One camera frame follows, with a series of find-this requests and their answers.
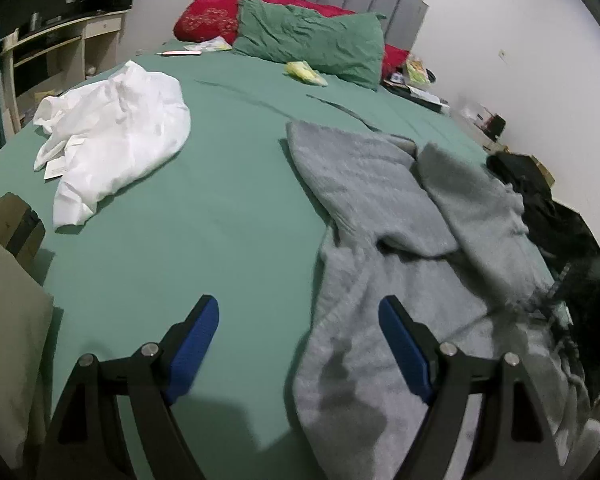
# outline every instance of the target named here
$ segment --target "beige cloth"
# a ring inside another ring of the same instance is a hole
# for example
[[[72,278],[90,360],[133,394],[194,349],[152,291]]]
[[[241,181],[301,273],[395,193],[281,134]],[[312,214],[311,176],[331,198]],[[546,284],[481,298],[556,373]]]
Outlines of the beige cloth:
[[[52,298],[0,245],[0,455],[22,465]]]

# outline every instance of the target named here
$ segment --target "white wooden desk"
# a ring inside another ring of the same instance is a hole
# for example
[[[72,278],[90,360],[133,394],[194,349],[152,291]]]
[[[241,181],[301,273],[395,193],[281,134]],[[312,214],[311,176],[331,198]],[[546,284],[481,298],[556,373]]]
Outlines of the white wooden desk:
[[[95,73],[116,65],[116,47],[126,12],[128,10],[119,10],[77,18],[45,27],[23,38],[18,37],[16,30],[3,38],[1,75],[6,110],[2,118],[7,138],[20,131],[24,112],[36,105],[36,93],[60,93],[72,88],[84,81],[88,65],[95,67]],[[40,48],[41,38],[48,39],[45,48]],[[16,95],[17,69],[41,56],[46,57],[49,78]]]

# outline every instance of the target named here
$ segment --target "wall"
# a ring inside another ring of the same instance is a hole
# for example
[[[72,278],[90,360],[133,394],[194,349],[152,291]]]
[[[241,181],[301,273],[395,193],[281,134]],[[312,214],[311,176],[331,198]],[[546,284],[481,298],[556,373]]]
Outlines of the wall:
[[[554,196],[581,212],[600,243],[600,28],[580,0],[425,0],[414,52],[457,103],[507,120],[502,140],[533,153]],[[504,50],[504,60],[498,56]]]

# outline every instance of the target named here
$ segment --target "gray towel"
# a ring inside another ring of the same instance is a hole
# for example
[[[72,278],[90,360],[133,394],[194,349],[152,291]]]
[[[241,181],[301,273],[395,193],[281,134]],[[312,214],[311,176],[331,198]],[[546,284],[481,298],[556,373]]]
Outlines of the gray towel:
[[[327,476],[393,479],[426,413],[378,325],[379,301],[389,294],[438,340],[467,354],[519,354],[565,460],[586,419],[586,392],[579,377],[562,370],[569,364],[544,323],[508,308],[547,285],[541,270],[531,269],[535,247],[523,235],[518,199],[479,178],[481,168],[449,164],[445,171],[454,174],[442,178],[435,166],[449,156],[435,147],[426,148],[433,151],[421,155],[418,168],[394,136],[294,122],[287,138],[299,174],[333,219],[320,248],[325,267],[312,332],[294,381],[300,421]],[[471,193],[450,186],[462,179],[472,183]],[[479,218],[464,216],[465,207],[477,208]],[[526,246],[491,256],[510,244]],[[470,403],[469,417],[478,407]],[[462,475],[470,433],[460,437],[448,478]]]

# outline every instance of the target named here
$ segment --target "black bag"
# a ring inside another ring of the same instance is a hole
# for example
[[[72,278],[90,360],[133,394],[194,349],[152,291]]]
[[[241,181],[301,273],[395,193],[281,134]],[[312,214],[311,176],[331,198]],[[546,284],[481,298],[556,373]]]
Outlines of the black bag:
[[[529,239],[551,270],[560,273],[569,261],[600,256],[582,216],[552,200],[551,188],[530,156],[499,152],[487,158],[487,168],[522,195]]]

